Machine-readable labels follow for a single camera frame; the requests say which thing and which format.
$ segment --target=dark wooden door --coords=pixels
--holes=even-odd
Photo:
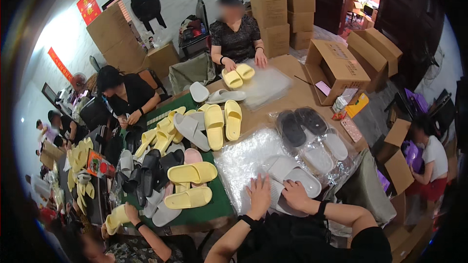
[[[443,25],[437,0],[380,0],[375,28],[403,51],[392,79],[399,87],[414,90],[433,65]]]
[[[313,24],[339,35],[344,29],[347,0],[315,0]]]

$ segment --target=pink phone case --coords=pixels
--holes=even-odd
[[[354,124],[353,120],[349,116],[346,116],[343,120],[341,120],[341,126],[348,132],[354,142],[358,142],[359,139],[362,137],[362,133],[359,131],[356,124]]]

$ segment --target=pile of slippers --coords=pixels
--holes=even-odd
[[[333,168],[331,155],[338,161],[348,157],[348,150],[338,134],[327,130],[323,118],[312,108],[283,111],[278,115],[276,124],[287,147],[300,148],[306,143],[312,144],[305,146],[301,155],[308,165],[312,165],[321,174],[327,174]],[[317,136],[321,137],[325,146],[314,142]]]

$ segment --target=black bracelet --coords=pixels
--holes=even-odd
[[[137,225],[135,225],[135,229],[138,230],[140,228],[140,226],[144,225],[145,223],[143,221],[140,221],[139,223],[137,223]]]

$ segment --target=black shirt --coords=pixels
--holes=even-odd
[[[253,42],[260,40],[260,29],[257,20],[253,17],[244,15],[237,32],[220,21],[215,21],[210,25],[210,32],[211,44],[221,46],[221,55],[236,63],[255,57]]]
[[[155,90],[138,74],[130,73],[124,75],[124,85],[127,91],[127,100],[125,102],[117,95],[107,98],[110,107],[117,116],[125,113],[132,114],[143,107],[150,98],[155,96]]]

